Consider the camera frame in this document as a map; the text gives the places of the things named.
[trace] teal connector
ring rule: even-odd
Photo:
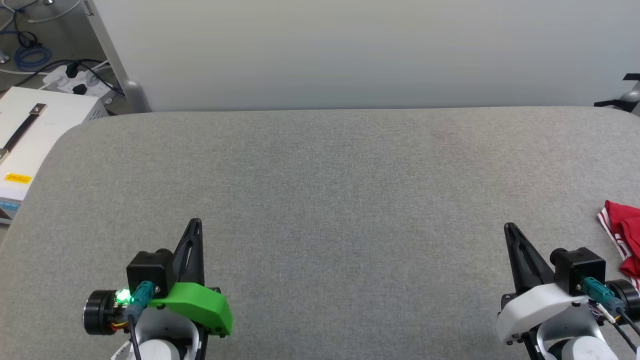
[[[142,311],[156,294],[154,284],[150,281],[143,281],[138,285],[133,293],[132,300],[124,311],[124,318],[128,319],[129,315],[133,316],[133,322],[138,322],[142,315]]]
[[[618,314],[618,309],[625,311],[625,303],[618,299],[613,291],[593,277],[587,277],[582,281],[581,290],[594,301],[601,303],[613,316]]]

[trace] gray fabric surface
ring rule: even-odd
[[[596,222],[640,206],[640,120],[601,108],[152,113],[56,144],[0,249],[7,359],[106,359],[91,291],[204,223],[234,333],[209,359],[525,359],[495,337],[502,226],[543,256],[619,255]],[[605,336],[622,359],[630,350]]]
[[[8,225],[0,224],[0,246],[2,246],[2,242],[4,241],[7,230],[9,230]]]

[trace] striped towel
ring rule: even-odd
[[[607,200],[598,219],[623,259],[620,272],[640,291],[640,209]]]

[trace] green 3d-printed part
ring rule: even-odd
[[[131,302],[131,292],[129,289],[124,288],[116,291],[116,301],[118,304],[128,304]]]
[[[176,282],[164,299],[152,299],[148,306],[165,305],[174,313],[202,324],[212,335],[231,335],[234,319],[224,295],[195,282]]]

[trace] robotic arm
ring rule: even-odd
[[[94,291],[83,323],[90,335],[131,334],[129,360],[204,360],[209,335],[231,334],[226,298],[219,288],[205,287],[199,218],[191,219],[175,252],[139,252],[127,266],[127,280],[128,288]]]
[[[502,342],[524,343],[532,360],[617,359],[600,332],[609,320],[637,351],[619,324],[637,329],[640,296],[624,279],[605,282],[604,259],[585,247],[556,249],[553,272],[516,224],[505,224],[504,232],[515,292],[500,302]],[[547,348],[546,341],[556,342]]]

